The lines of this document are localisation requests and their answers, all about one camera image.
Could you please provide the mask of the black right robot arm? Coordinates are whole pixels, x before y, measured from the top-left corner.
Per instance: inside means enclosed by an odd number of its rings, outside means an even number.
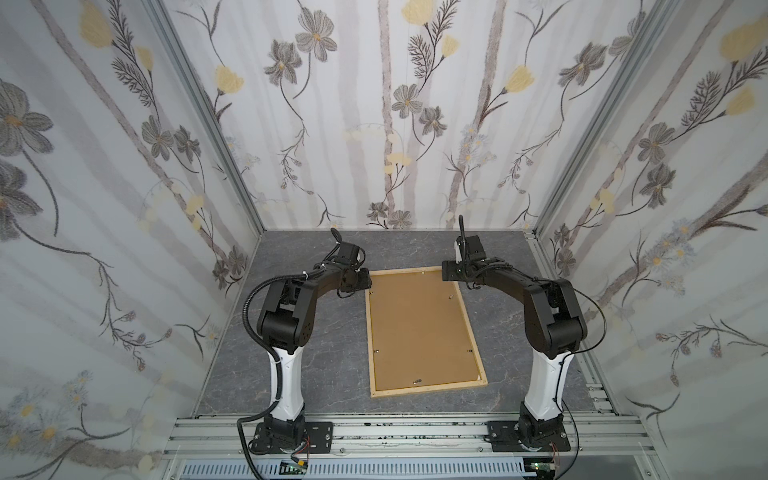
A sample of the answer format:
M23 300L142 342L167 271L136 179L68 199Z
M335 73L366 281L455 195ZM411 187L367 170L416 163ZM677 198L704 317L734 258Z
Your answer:
M565 279L527 274L511 263L486 255L480 238L459 221L456 258L442 262L442 279L487 286L523 305L525 335L533 354L532 373L517 422L527 444L559 436L563 430L563 391L567 371L588 329L576 290Z

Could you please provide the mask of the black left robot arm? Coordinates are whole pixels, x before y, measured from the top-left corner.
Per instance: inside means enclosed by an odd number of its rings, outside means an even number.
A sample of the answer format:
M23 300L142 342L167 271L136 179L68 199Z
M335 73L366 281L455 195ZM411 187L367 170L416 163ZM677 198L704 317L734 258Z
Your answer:
M318 300L329 292L342 299L371 288L365 250L338 240L312 270L273 277L249 295L266 289L257 324L249 334L270 356L272 410L265 422L274 430L299 435L304 428L301 391L303 349L314 330Z

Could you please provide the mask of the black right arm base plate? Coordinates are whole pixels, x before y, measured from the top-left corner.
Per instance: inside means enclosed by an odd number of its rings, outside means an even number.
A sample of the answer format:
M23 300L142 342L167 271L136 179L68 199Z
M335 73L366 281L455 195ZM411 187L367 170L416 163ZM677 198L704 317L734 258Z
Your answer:
M562 417L547 421L523 418L519 421L489 421L485 440L492 450L518 453L570 452L569 438Z

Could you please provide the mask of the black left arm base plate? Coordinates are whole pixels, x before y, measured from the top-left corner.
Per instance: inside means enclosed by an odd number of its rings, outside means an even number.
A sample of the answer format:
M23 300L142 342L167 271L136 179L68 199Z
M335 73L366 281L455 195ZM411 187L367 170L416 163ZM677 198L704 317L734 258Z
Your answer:
M267 419L256 426L248 442L252 454L328 454L333 440L332 422L282 421Z

